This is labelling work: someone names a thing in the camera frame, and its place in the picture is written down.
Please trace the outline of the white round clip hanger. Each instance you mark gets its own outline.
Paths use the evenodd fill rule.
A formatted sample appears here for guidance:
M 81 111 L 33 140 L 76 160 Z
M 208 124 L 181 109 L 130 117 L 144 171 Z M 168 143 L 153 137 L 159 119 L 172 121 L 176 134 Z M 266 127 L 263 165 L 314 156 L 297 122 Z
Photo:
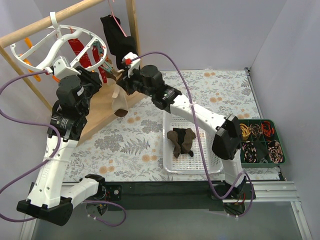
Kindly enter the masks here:
M 24 65 L 26 69 L 33 72 L 47 70 L 49 73 L 53 74 L 53 62 L 58 57 L 58 53 L 61 47 L 70 40 L 78 39 L 82 34 L 88 35 L 90 37 L 90 41 L 81 48 L 81 50 L 78 54 L 75 55 L 75 58 L 73 60 L 68 61 L 70 66 L 72 68 L 75 68 L 76 64 L 80 62 L 81 58 L 87 53 L 88 50 L 91 50 L 93 46 L 96 46 L 98 48 L 100 60 L 98 62 L 95 62 L 94 64 L 90 64 L 85 69 L 87 71 L 93 71 L 105 62 L 107 58 L 107 46 L 98 35 L 81 27 L 63 24 L 60 25 L 58 23 L 57 14 L 55 12 L 50 13 L 49 19 L 50 24 L 47 29 L 52 29 L 52 32 L 48 33 L 44 38 L 42 38 L 38 43 L 33 45 L 26 52 L 16 53 L 16 43 L 10 45 L 11 53 L 19 63 Z M 53 37 L 56 37 L 55 42 L 49 48 L 46 57 L 37 66 L 33 66 L 25 62 L 25 59 L 36 52 L 41 46 L 43 46 Z

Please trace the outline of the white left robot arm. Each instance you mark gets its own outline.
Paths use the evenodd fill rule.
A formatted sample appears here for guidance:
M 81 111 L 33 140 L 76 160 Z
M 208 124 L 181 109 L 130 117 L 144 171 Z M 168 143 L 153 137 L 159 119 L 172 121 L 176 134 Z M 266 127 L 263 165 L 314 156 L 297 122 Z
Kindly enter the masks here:
M 57 101 L 52 107 L 47 130 L 44 165 L 27 199 L 17 204 L 17 211 L 29 216 L 63 226 L 70 219 L 73 209 L 84 200 L 93 197 L 101 200 L 106 196 L 103 177 L 96 174 L 85 176 L 79 183 L 62 190 L 62 183 L 70 157 L 80 140 L 87 123 L 91 98 L 102 87 L 97 72 L 81 66 L 77 73 L 62 78 L 56 90 Z

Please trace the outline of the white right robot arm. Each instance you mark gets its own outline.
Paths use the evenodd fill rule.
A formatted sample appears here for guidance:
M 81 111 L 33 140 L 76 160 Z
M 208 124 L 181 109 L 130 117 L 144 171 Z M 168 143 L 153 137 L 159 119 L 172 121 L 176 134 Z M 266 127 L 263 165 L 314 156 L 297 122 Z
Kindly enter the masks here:
M 126 66 L 117 85 L 128 95 L 138 92 L 150 97 L 158 109 L 182 117 L 212 135 L 212 152 L 222 160 L 225 174 L 225 196 L 237 199 L 243 195 L 247 178 L 241 164 L 242 132 L 236 116 L 223 116 L 191 103 L 190 97 L 165 84 L 154 65 Z

